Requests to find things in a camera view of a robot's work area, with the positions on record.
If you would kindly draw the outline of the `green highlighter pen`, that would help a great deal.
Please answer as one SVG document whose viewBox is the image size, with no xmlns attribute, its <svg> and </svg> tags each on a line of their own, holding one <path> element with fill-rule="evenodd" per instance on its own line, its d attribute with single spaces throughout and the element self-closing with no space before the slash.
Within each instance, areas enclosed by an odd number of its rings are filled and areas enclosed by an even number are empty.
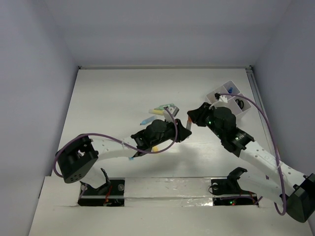
<svg viewBox="0 0 315 236">
<path fill-rule="evenodd" d="M 171 106 L 174 106 L 173 103 L 169 103 L 169 104 L 163 104 L 163 105 L 160 105 L 158 106 L 157 108 L 155 108 L 155 110 L 164 110 L 165 107 L 171 107 Z"/>
</svg>

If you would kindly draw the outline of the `yellow highlighter pen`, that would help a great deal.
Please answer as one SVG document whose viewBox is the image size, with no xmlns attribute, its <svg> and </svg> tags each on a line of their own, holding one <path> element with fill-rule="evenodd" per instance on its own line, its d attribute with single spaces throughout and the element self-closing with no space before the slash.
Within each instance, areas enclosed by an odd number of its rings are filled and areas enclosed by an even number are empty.
<svg viewBox="0 0 315 236">
<path fill-rule="evenodd" d="M 157 115 L 157 116 L 163 116 L 164 115 L 163 110 L 157 110 L 157 109 L 150 109 L 149 113 L 153 114 L 153 115 Z"/>
</svg>

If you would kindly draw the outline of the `blue highlighter pen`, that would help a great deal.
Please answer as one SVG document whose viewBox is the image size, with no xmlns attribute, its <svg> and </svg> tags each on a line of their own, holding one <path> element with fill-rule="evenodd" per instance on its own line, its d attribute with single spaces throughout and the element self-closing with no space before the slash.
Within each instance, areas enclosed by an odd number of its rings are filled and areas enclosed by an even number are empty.
<svg viewBox="0 0 315 236">
<path fill-rule="evenodd" d="M 141 121 L 140 125 L 147 125 L 147 124 L 151 123 L 152 121 L 154 121 L 155 119 L 157 119 L 156 116 L 151 116 L 151 117 L 146 118 L 143 121 Z"/>
</svg>

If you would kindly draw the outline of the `black scissors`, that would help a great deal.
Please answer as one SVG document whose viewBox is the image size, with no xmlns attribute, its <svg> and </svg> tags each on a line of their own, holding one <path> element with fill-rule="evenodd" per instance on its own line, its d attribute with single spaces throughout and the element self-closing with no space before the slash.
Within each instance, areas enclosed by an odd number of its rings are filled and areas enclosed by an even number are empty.
<svg viewBox="0 0 315 236">
<path fill-rule="evenodd" d="M 238 107 L 242 110 L 244 108 L 244 101 L 240 99 L 236 99 L 235 102 L 237 103 Z"/>
</svg>

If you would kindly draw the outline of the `grey orange-tipped marker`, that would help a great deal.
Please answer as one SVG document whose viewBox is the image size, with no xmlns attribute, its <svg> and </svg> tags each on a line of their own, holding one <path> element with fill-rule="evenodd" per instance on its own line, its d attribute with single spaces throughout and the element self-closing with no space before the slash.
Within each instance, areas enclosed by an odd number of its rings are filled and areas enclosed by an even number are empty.
<svg viewBox="0 0 315 236">
<path fill-rule="evenodd" d="M 190 117 L 188 117 L 187 124 L 186 124 L 186 129 L 191 131 L 191 126 L 192 126 L 192 121 L 191 121 Z"/>
</svg>

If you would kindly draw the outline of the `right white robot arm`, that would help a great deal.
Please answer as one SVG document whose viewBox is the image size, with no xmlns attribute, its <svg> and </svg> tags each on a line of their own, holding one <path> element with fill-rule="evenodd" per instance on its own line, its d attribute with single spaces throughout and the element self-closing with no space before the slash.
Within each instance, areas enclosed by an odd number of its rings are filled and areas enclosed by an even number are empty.
<svg viewBox="0 0 315 236">
<path fill-rule="evenodd" d="M 208 127 L 222 146 L 235 156 L 250 163 L 264 173 L 254 178 L 243 168 L 228 175 L 227 189 L 254 192 L 276 204 L 294 220 L 305 223 L 315 211 L 315 176 L 293 169 L 264 149 L 254 138 L 236 125 L 236 117 L 227 107 L 212 107 L 203 103 L 188 111 L 192 123 Z"/>
</svg>

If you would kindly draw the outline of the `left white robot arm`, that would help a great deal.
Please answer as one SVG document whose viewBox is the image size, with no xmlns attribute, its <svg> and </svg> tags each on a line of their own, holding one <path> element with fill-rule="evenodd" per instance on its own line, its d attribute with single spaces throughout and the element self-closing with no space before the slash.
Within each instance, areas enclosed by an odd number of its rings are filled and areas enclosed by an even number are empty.
<svg viewBox="0 0 315 236">
<path fill-rule="evenodd" d="M 96 133 L 81 134 L 57 151 L 53 171 L 67 184 L 80 181 L 96 193 L 104 194 L 109 188 L 108 176 L 103 168 L 95 167 L 97 161 L 153 154 L 153 147 L 167 141 L 180 143 L 190 135 L 191 131 L 179 119 L 171 122 L 154 120 L 124 140 Z"/>
</svg>

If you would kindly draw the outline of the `white four-compartment organizer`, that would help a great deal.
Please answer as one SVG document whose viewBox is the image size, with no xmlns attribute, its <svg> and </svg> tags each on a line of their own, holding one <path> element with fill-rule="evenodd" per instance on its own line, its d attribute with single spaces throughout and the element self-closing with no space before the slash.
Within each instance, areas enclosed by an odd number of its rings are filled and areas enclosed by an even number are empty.
<svg viewBox="0 0 315 236">
<path fill-rule="evenodd" d="M 229 94 L 227 91 L 230 87 L 233 87 L 232 94 Z M 226 97 L 228 98 L 228 104 L 226 107 L 229 108 L 232 111 L 232 113 L 236 116 L 237 121 L 240 121 L 241 118 L 243 118 L 244 115 L 252 107 L 249 101 L 247 101 L 246 99 L 235 96 L 235 94 L 240 95 L 240 96 L 243 96 L 243 94 L 240 92 L 240 90 L 234 84 L 233 81 L 228 81 L 224 83 L 223 85 L 219 86 L 218 88 L 216 88 L 215 90 L 209 92 L 205 96 L 205 101 L 209 104 L 213 104 L 214 102 L 216 102 L 215 93 L 228 93 L 228 95 L 226 95 Z M 244 108 L 242 110 L 238 107 L 237 103 L 235 102 L 236 99 L 240 99 L 244 101 Z"/>
</svg>

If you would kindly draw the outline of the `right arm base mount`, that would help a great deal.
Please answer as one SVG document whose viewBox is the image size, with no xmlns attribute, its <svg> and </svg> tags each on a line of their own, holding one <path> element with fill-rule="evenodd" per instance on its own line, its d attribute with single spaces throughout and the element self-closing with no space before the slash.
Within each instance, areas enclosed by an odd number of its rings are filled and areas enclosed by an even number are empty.
<svg viewBox="0 0 315 236">
<path fill-rule="evenodd" d="M 260 198 L 253 192 L 241 189 L 238 180 L 247 170 L 238 167 L 225 178 L 211 180 L 208 192 L 213 195 L 214 206 L 257 206 Z"/>
</svg>

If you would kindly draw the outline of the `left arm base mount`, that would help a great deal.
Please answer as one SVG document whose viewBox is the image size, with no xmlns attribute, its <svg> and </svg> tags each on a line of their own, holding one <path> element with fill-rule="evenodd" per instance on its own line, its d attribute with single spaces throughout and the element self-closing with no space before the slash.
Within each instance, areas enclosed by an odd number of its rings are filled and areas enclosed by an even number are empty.
<svg viewBox="0 0 315 236">
<path fill-rule="evenodd" d="M 125 179 L 109 178 L 101 168 L 105 183 L 99 188 L 81 183 L 81 192 L 77 204 L 81 207 L 124 207 L 125 206 Z"/>
</svg>

